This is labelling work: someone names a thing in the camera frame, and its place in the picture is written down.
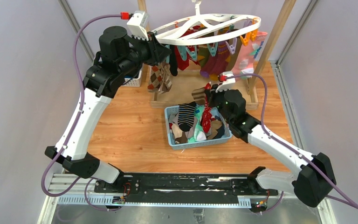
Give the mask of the red christmas sock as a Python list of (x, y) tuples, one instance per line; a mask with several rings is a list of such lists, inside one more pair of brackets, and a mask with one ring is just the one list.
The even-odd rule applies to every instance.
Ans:
[(204, 111), (202, 113), (200, 123), (202, 126), (202, 130), (205, 133), (209, 132), (209, 130), (211, 128), (211, 119), (212, 119), (211, 109), (212, 109), (211, 107), (206, 105), (206, 106), (204, 106)]

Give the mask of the brown striped sock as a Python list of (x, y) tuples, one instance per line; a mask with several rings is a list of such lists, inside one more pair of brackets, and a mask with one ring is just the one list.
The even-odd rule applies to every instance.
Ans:
[(172, 81), (171, 81), (171, 72), (170, 72), (170, 65), (166, 62), (162, 62), (159, 65), (160, 70), (160, 77), (162, 80), (160, 81), (160, 86), (158, 88), (158, 94), (164, 94), (171, 90), (172, 88)]
[(191, 95), (198, 106), (208, 106), (207, 92), (204, 87), (192, 91)]

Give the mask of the teal white sock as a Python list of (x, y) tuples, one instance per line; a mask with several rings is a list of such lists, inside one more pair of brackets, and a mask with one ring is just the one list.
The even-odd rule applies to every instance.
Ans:
[(188, 137), (189, 137), (188, 143), (195, 143), (195, 142), (201, 142), (201, 141), (207, 140), (207, 136), (206, 136), (205, 132), (203, 132), (202, 126), (200, 123), (203, 111), (204, 111), (204, 106), (199, 106), (195, 109), (194, 125), (192, 127), (193, 133), (188, 134)]

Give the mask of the white oval clip hanger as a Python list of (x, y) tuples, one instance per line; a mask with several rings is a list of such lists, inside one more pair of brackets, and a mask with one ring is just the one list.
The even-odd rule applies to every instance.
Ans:
[[(159, 43), (175, 46), (206, 45), (246, 34), (251, 34), (253, 37), (261, 25), (261, 18), (255, 15), (202, 14), (200, 12), (202, 1), (193, 0), (192, 3), (195, 7), (195, 15), (175, 20), (152, 30)], [(209, 36), (223, 28), (247, 21), (252, 24), (228, 33)]]

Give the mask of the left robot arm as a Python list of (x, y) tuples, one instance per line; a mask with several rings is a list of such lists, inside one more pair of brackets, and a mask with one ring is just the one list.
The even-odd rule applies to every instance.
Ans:
[(106, 186), (117, 193), (124, 188), (124, 174), (88, 153), (91, 135), (125, 77), (138, 74), (143, 64), (158, 65), (171, 50), (160, 44), (152, 32), (142, 40), (128, 36), (127, 30), (120, 26), (105, 29), (99, 37), (99, 45), (100, 51), (82, 80), (79, 108), (74, 111), (62, 138), (55, 146), (47, 147), (45, 155), (79, 178), (105, 181)]

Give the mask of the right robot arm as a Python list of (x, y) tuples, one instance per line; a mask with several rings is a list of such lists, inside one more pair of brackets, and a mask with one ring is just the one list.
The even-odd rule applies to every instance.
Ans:
[(314, 155), (274, 134), (246, 112), (246, 101), (239, 90), (222, 91), (218, 84), (213, 84), (205, 94), (209, 106), (218, 110), (233, 136), (262, 149), (289, 169), (281, 172), (256, 168), (248, 181), (251, 193), (258, 195), (266, 189), (276, 189), (294, 194), (302, 203), (315, 208), (332, 191), (336, 179), (327, 155)]

